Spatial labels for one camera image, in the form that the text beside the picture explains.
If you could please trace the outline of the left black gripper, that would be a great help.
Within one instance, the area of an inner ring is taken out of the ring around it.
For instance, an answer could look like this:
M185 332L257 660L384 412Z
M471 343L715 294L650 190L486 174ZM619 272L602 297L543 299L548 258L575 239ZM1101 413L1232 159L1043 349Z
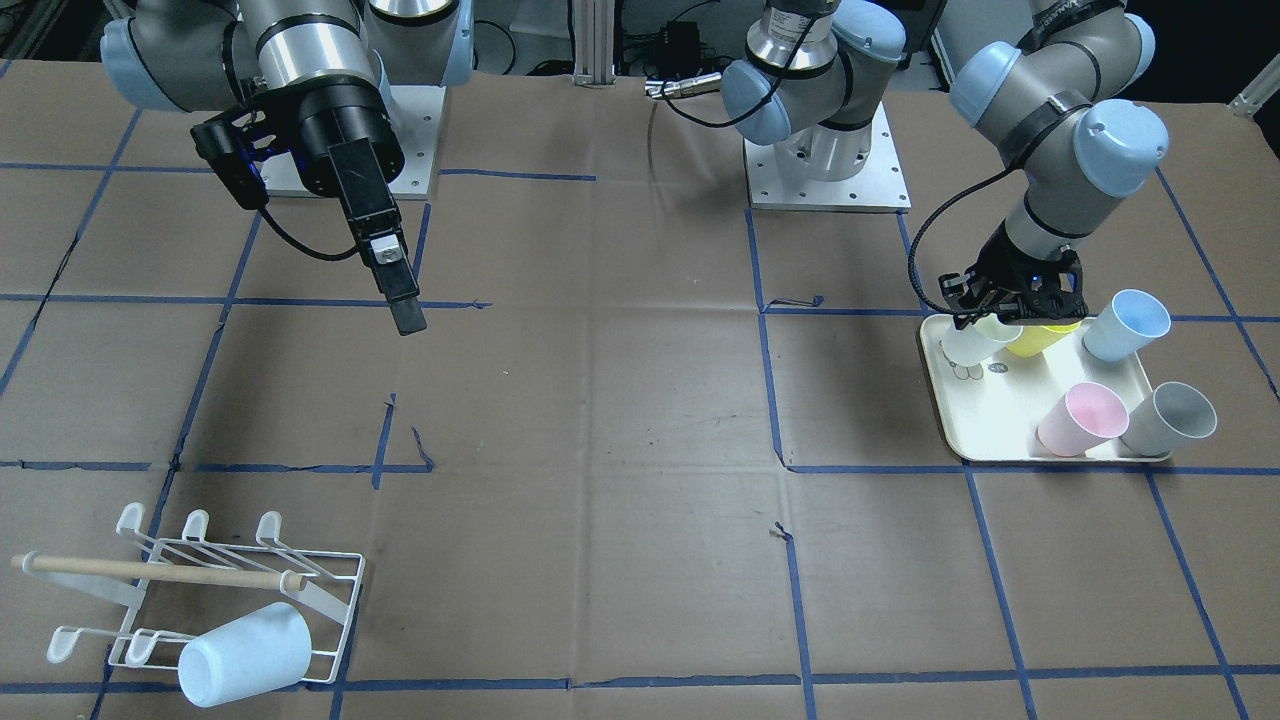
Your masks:
M1088 314L1076 251L1062 246L1050 259L1033 258L1015 246L1005 225L968 272L942 274L938 284L956 331L988 315L1007 325L1061 325Z

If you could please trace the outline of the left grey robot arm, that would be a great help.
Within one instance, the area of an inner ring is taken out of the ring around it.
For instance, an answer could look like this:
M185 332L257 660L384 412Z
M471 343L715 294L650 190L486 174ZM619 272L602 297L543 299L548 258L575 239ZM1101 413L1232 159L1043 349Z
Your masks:
M847 190L876 154L876 114L906 44L874 3L768 1L719 79L728 123L790 190ZM1153 51L1152 29L1121 1L1037 1L1018 44L989 44L956 74L952 106L1005 174L1028 181L978 259L940 278L936 310L956 329L1087 314L1076 250L1169 150L1165 123L1120 97Z

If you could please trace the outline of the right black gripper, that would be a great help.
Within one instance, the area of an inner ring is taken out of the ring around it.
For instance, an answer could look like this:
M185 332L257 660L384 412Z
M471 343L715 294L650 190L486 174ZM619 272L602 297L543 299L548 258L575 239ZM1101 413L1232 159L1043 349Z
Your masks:
M191 129L197 154L237 204L261 210L268 190L257 163L292 156L305 188L338 197L356 247L371 270L401 336L428 328L419 302L403 231L389 183L404 154L381 95L365 79L307 79L262 91L242 108L220 113Z

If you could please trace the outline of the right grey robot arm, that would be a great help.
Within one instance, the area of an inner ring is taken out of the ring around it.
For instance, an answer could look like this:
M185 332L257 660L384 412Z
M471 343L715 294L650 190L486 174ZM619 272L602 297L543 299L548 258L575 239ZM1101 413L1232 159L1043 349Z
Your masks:
M435 113L425 92L472 70L470 1L111 3L100 55L116 91L137 108L207 111L191 129L196 152L236 202L268 210L289 176L303 193L337 199L349 249L303 254L361 259L397 331L425 328L419 284L396 200L424 193Z

